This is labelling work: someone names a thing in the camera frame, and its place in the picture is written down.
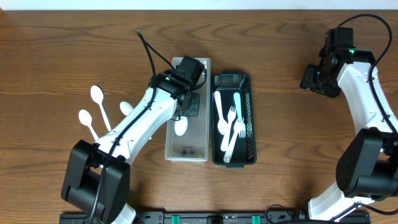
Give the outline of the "pale blue plastic fork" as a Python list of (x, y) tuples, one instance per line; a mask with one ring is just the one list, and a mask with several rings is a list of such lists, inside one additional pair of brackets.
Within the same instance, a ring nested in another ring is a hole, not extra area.
[[(236, 107), (238, 118), (242, 122), (244, 122), (243, 111), (242, 111), (242, 101), (241, 101), (241, 95), (240, 95), (239, 92), (235, 92), (233, 94), (233, 100), (234, 100), (234, 104), (235, 104), (235, 107)], [(246, 125), (245, 124), (243, 124), (243, 130), (239, 132), (239, 137), (240, 138), (245, 138), (246, 137)]]

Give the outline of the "white plastic spoon bowl down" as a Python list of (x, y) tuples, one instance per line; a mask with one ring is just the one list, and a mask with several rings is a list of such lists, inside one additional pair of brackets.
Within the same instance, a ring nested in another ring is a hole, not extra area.
[(183, 136), (188, 128), (188, 119), (187, 117), (181, 116), (178, 121), (175, 121), (174, 130), (176, 135)]

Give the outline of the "white plastic spoon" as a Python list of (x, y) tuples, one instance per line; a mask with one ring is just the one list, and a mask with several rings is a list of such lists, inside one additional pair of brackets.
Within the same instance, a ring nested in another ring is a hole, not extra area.
[(87, 110), (80, 110), (78, 113), (78, 119), (80, 120), (80, 123), (82, 125), (88, 127), (94, 140), (97, 141), (99, 137), (92, 126), (93, 118), (92, 118), (91, 114)]
[(216, 104), (216, 109), (218, 112), (219, 116), (219, 121), (217, 124), (218, 131), (220, 132), (221, 135), (225, 135), (227, 130), (228, 130), (228, 124), (226, 120), (223, 117), (223, 107), (222, 107), (222, 102), (221, 102), (221, 94), (219, 91), (214, 91), (213, 93), (214, 101)]
[(91, 96), (91, 99), (92, 99), (95, 103), (97, 103), (98, 106), (99, 106), (99, 108), (100, 108), (100, 111), (101, 111), (101, 114), (102, 114), (103, 121), (104, 121), (104, 123), (105, 123), (106, 129), (107, 129), (108, 131), (111, 131), (111, 125), (110, 125), (108, 116), (107, 116), (107, 114), (106, 114), (105, 108), (104, 108), (104, 106), (103, 106), (104, 93), (103, 93), (101, 87), (98, 86), (98, 85), (93, 85), (93, 86), (91, 87), (91, 89), (90, 89), (90, 96)]

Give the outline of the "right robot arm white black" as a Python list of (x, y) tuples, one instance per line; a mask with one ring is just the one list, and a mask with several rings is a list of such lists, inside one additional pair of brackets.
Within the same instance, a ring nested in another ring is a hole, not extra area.
[(311, 220), (340, 222), (362, 205), (397, 196), (397, 118), (380, 86), (375, 58), (353, 45), (353, 30), (325, 34), (318, 65), (310, 64), (300, 88), (335, 98), (344, 94), (355, 137), (336, 166), (336, 180), (310, 199)]

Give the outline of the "dark green perforated plastic basket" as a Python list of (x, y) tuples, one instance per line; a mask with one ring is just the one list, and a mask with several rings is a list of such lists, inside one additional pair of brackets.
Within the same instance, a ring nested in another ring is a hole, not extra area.
[(257, 160), (251, 80), (239, 71), (211, 77), (212, 157), (219, 166), (244, 167)]

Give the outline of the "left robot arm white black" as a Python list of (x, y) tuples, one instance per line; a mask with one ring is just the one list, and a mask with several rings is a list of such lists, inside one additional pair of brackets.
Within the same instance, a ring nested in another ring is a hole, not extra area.
[(130, 170), (141, 149), (170, 119), (209, 121), (211, 60), (186, 55), (172, 61), (170, 70), (150, 79), (142, 100), (115, 128), (72, 148), (61, 198), (86, 212), (87, 223), (133, 223)]

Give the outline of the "white plastic spoon crossing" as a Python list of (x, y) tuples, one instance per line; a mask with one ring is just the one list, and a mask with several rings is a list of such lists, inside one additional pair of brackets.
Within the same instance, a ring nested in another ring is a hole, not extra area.
[(119, 108), (124, 116), (128, 116), (134, 109), (133, 106), (126, 101), (120, 102)]

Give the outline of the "white plastic fork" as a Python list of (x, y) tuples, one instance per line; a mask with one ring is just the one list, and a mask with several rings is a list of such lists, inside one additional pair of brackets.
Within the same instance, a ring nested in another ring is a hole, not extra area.
[(229, 111), (228, 111), (228, 123), (227, 123), (227, 128), (226, 128), (226, 133), (223, 136), (223, 140), (221, 142), (220, 149), (222, 151), (226, 151), (229, 143), (229, 136), (231, 132), (231, 126), (233, 121), (236, 118), (236, 108), (234, 106), (231, 106)]
[(244, 119), (243, 118), (238, 118), (234, 124), (234, 133), (233, 136), (231, 138), (231, 141), (228, 144), (226, 153), (224, 155), (223, 161), (225, 163), (229, 163), (231, 160), (231, 157), (233, 155), (233, 150), (236, 144), (236, 140), (238, 137), (240, 138), (244, 138), (246, 134), (246, 125), (244, 123)]

